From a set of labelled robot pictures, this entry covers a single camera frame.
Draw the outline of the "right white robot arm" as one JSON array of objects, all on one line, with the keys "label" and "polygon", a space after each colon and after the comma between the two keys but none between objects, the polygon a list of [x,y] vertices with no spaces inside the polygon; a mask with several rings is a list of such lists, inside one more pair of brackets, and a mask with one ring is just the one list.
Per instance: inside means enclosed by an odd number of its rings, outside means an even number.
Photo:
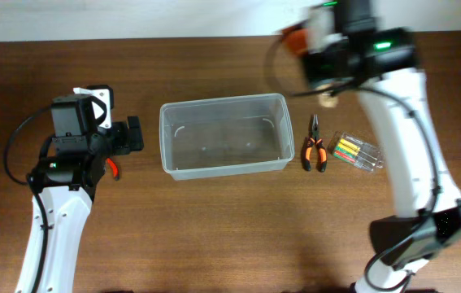
[{"label": "right white robot arm", "polygon": [[403,292],[461,239],[461,191],[442,156],[412,33],[382,30],[368,1],[326,1],[303,23],[304,72],[315,92],[358,93],[381,145],[395,213],[370,224],[374,256],[353,292]]}]

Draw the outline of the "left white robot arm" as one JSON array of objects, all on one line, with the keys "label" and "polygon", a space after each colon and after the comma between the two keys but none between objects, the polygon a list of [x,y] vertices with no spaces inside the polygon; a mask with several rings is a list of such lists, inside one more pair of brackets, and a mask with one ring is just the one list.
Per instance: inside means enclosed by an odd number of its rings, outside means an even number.
[{"label": "left white robot arm", "polygon": [[47,107],[54,133],[42,143],[37,164],[26,176],[33,214],[16,291],[72,291],[97,184],[115,169],[113,157],[144,147],[138,118],[114,122],[113,107],[109,90],[82,88]]}]

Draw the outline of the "clear screwdriver set case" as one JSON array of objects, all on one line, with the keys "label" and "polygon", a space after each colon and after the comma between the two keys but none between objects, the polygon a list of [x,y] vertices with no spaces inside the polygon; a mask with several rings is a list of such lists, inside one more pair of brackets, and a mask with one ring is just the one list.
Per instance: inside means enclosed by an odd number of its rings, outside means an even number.
[{"label": "clear screwdriver set case", "polygon": [[333,157],[370,173],[384,168],[381,149],[349,133],[336,132],[328,145],[328,151]]}]

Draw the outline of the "orange black long-nose pliers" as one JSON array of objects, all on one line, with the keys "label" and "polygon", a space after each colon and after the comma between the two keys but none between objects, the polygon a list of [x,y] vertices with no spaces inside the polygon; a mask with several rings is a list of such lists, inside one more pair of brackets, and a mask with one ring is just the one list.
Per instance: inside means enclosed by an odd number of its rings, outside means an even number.
[{"label": "orange black long-nose pliers", "polygon": [[319,159],[316,168],[319,172],[324,173],[328,162],[327,151],[325,150],[323,140],[320,137],[318,116],[316,114],[313,114],[310,118],[308,135],[305,138],[301,152],[302,167],[308,172],[311,171],[311,154],[313,149],[316,149]]}]

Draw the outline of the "red handled cutter pliers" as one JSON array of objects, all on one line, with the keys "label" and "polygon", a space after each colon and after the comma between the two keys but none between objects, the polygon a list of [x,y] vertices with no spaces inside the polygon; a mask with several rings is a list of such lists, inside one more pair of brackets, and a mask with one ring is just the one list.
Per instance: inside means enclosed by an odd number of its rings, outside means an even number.
[{"label": "red handled cutter pliers", "polygon": [[118,181],[120,179],[120,171],[119,171],[117,165],[115,164],[115,162],[111,158],[107,158],[106,162],[109,165],[109,167],[111,168],[113,178],[116,181]]}]

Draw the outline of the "orange scraper wooden handle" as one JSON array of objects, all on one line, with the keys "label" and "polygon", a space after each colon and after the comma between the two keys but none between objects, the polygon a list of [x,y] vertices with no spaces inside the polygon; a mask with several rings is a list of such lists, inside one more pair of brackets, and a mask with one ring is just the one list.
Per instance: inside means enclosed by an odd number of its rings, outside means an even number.
[{"label": "orange scraper wooden handle", "polygon": [[[281,30],[281,43],[290,54],[302,60],[303,57],[310,55],[308,34],[309,30],[302,23],[295,24]],[[338,105],[338,97],[333,97],[329,92],[315,94],[315,96],[321,107],[335,108]]]}]

